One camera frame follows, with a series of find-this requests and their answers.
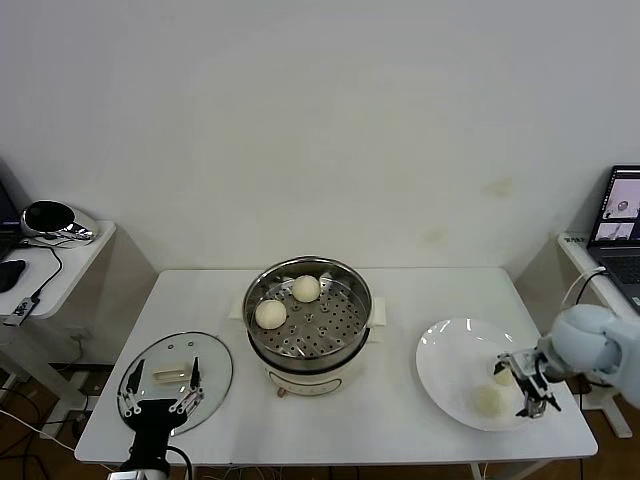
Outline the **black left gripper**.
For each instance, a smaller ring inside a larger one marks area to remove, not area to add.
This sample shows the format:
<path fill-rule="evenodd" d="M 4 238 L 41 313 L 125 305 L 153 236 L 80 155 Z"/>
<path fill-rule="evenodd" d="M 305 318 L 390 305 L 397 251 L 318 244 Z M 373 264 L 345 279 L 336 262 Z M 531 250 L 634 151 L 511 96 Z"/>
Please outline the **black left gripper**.
<path fill-rule="evenodd" d="M 171 432 L 187 422 L 186 413 L 191 413 L 203 398 L 199 358 L 194 358 L 189 388 L 176 402 L 154 399 L 142 400 L 138 404 L 144 365 L 144 360 L 132 364 L 117 391 L 119 412 L 126 416 L 125 424 L 134 431 L 128 462 L 165 462 Z"/>

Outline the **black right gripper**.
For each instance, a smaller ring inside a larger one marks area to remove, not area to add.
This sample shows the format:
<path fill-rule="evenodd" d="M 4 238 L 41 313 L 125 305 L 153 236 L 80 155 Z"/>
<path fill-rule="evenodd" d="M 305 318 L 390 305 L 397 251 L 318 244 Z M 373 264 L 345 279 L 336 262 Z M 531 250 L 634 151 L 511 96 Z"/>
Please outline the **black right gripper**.
<path fill-rule="evenodd" d="M 500 375 L 503 371 L 513 373 L 511 355 L 500 354 L 494 366 L 494 374 Z M 542 371 L 536 367 L 521 368 L 519 371 L 519 386 L 524 395 L 523 408 L 516 413 L 517 417 L 539 418 L 545 412 L 545 402 L 550 398 L 550 390 Z"/>

